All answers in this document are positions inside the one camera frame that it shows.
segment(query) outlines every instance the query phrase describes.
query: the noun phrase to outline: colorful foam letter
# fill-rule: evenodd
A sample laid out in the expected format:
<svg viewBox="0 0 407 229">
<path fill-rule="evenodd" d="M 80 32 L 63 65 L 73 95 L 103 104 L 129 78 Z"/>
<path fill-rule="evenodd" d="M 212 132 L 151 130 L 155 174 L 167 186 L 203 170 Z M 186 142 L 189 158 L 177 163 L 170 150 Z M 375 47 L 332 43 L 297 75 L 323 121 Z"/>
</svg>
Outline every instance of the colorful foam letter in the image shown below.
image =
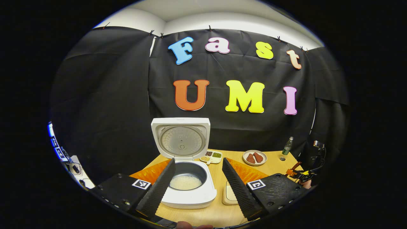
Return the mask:
<svg viewBox="0 0 407 229">
<path fill-rule="evenodd" d="M 259 41 L 256 43 L 256 48 L 257 48 L 256 53 L 258 57 L 265 59 L 273 58 L 274 54 L 271 51 L 271 45 L 269 43 Z"/>
<path fill-rule="evenodd" d="M 174 44 L 168 46 L 168 49 L 171 49 L 175 57 L 177 58 L 177 65 L 180 65 L 184 63 L 187 60 L 190 60 L 192 58 L 191 54 L 186 54 L 186 51 L 192 52 L 192 46 L 188 42 L 193 42 L 194 39 L 192 37 L 186 37 L 180 41 L 175 42 Z"/>
<path fill-rule="evenodd" d="M 229 41 L 221 37 L 212 37 L 208 40 L 210 43 L 205 45 L 206 50 L 210 52 L 229 53 Z"/>
<path fill-rule="evenodd" d="M 293 87 L 284 87 L 283 90 L 285 91 L 287 98 L 287 105 L 284 110 L 284 114 L 296 115 L 297 110 L 295 109 L 295 93 L 297 89 Z"/>
<path fill-rule="evenodd" d="M 294 52 L 294 50 L 287 51 L 287 54 L 290 55 L 291 63 L 296 69 L 301 69 L 301 64 L 298 63 L 297 59 L 300 57 Z"/>
<path fill-rule="evenodd" d="M 252 83 L 249 91 L 246 93 L 243 85 L 238 80 L 229 80 L 226 82 L 226 85 L 230 88 L 229 93 L 229 105 L 226 106 L 227 111 L 236 112 L 239 110 L 239 107 L 236 105 L 239 101 L 240 108 L 242 111 L 246 111 L 247 106 L 250 101 L 252 104 L 249 107 L 249 112 L 251 113 L 263 113 L 263 89 L 264 84 L 262 83 Z"/>
<path fill-rule="evenodd" d="M 195 85 L 198 87 L 198 97 L 194 103 L 186 100 L 186 90 L 190 84 L 188 80 L 177 80 L 174 82 L 175 103 L 183 110 L 199 110 L 205 105 L 206 86 L 209 85 L 209 81 L 203 79 L 195 81 Z"/>
</svg>

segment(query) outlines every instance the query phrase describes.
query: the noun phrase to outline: letter u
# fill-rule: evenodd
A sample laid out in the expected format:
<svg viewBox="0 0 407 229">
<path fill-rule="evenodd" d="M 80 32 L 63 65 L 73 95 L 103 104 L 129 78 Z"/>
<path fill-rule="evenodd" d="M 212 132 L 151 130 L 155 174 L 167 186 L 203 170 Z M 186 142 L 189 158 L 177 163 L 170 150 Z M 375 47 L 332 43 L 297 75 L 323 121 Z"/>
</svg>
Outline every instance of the letter u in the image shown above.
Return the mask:
<svg viewBox="0 0 407 229">
<path fill-rule="evenodd" d="M 199 110 L 205 105 L 206 86 L 209 85 L 209 81 L 204 79 L 195 81 L 195 85 L 198 87 L 198 96 L 194 103 L 186 100 L 186 90 L 190 84 L 191 82 L 188 80 L 177 80 L 174 82 L 175 103 L 183 110 Z"/>
</svg>

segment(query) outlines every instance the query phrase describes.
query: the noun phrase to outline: hand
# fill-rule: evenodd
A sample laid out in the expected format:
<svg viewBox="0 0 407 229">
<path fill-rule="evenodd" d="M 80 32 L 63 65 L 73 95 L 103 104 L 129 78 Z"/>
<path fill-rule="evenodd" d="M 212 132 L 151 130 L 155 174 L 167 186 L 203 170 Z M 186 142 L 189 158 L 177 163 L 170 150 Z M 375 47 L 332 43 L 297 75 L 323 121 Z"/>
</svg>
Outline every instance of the hand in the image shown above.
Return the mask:
<svg viewBox="0 0 407 229">
<path fill-rule="evenodd" d="M 179 221 L 177 223 L 176 229 L 192 229 L 192 225 L 185 221 Z M 213 229 L 213 226 L 212 225 L 201 225 L 194 229 Z"/>
<path fill-rule="evenodd" d="M 305 181 L 304 183 L 302 183 L 300 181 L 300 185 L 302 185 L 306 189 L 310 189 L 311 188 L 311 180 Z"/>
</svg>

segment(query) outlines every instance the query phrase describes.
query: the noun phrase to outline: black curtain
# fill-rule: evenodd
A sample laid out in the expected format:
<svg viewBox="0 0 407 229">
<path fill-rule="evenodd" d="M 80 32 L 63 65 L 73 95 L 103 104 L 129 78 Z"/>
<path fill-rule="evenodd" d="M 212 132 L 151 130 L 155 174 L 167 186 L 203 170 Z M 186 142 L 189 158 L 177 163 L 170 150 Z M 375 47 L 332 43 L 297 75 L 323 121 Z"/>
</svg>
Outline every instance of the black curtain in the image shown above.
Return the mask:
<svg viewBox="0 0 407 229">
<path fill-rule="evenodd" d="M 192 37 L 192 59 L 177 65 L 171 44 Z M 222 37 L 229 41 L 230 53 L 213 53 L 205 49 L 208 39 Z M 272 46 L 272 59 L 259 58 L 256 43 Z M 299 56 L 302 69 L 293 67 L 288 50 Z M 198 111 L 185 111 L 175 104 L 176 80 L 189 80 L 187 100 L 195 102 L 195 80 L 208 80 L 205 105 Z M 228 112 L 228 80 L 239 80 L 246 91 L 254 82 L 265 85 L 264 112 Z M 296 115 L 284 114 L 286 94 L 283 87 L 297 88 Z M 219 150 L 282 150 L 290 136 L 294 137 L 291 152 L 298 156 L 307 142 L 315 112 L 315 85 L 306 53 L 276 38 L 246 31 L 213 29 L 173 33 L 156 38 L 149 65 L 149 96 L 151 118 L 207 117 L 211 122 L 209 147 Z"/>
<path fill-rule="evenodd" d="M 55 136 L 95 184 L 137 172 L 159 155 L 147 94 L 152 41 L 137 29 L 96 28 L 57 72 L 50 102 Z"/>
<path fill-rule="evenodd" d="M 304 169 L 312 168 L 311 157 L 317 153 L 314 141 L 326 146 L 326 163 L 313 183 L 326 177 L 331 164 L 340 154 L 344 145 L 350 121 L 350 99 L 348 83 L 342 67 L 325 47 L 315 48 L 307 53 L 312 65 L 311 75 L 315 81 L 315 122 L 304 151 L 300 156 Z"/>
</svg>

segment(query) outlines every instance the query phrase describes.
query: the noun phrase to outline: water bottle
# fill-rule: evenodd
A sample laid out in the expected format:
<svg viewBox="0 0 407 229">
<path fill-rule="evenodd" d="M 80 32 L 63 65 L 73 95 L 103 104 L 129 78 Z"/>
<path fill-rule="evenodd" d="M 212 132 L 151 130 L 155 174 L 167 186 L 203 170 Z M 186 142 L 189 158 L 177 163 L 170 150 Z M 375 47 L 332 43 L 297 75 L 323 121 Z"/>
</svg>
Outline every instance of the water bottle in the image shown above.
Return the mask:
<svg viewBox="0 0 407 229">
<path fill-rule="evenodd" d="M 291 150 L 291 147 L 293 147 L 293 137 L 290 137 L 290 140 L 288 140 L 287 143 L 285 143 L 284 149 L 281 152 L 282 156 L 280 157 L 280 160 L 285 161 L 285 156 L 288 155 L 288 153 Z"/>
</svg>

